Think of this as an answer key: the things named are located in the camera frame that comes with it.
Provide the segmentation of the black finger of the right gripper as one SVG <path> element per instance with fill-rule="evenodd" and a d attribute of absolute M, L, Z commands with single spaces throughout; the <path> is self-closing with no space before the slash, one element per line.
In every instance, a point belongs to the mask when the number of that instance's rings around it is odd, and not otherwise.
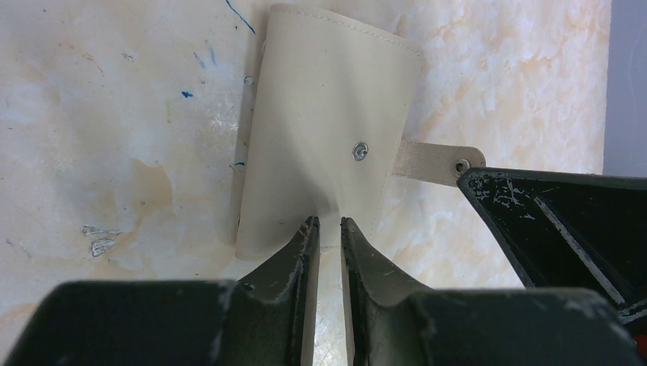
<path fill-rule="evenodd" d="M 587 288 L 645 318 L 644 178 L 472 168 L 457 185 L 526 287 Z"/>

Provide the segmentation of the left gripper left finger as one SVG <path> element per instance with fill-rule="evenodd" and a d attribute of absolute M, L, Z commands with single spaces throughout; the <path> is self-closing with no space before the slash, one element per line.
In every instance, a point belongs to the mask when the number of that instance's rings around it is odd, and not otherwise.
<path fill-rule="evenodd" d="M 75 281 L 51 291 L 8 365 L 309 365 L 320 223 L 235 281 Z"/>

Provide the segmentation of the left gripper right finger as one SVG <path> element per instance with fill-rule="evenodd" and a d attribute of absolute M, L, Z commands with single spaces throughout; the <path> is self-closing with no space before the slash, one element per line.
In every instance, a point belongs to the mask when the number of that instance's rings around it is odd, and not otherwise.
<path fill-rule="evenodd" d="M 351 365 L 640 365 L 608 302 L 583 288 L 434 290 L 340 223 Z"/>

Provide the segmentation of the beige card holder wallet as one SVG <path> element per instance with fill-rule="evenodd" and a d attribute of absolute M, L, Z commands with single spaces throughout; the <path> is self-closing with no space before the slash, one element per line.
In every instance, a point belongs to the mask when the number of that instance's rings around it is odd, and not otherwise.
<path fill-rule="evenodd" d="M 342 217 L 377 226 L 391 176 L 455 186 L 471 146 L 403 138 L 424 54 L 404 38 L 302 5 L 269 10 L 236 255 L 267 258 L 308 218 L 333 246 Z"/>

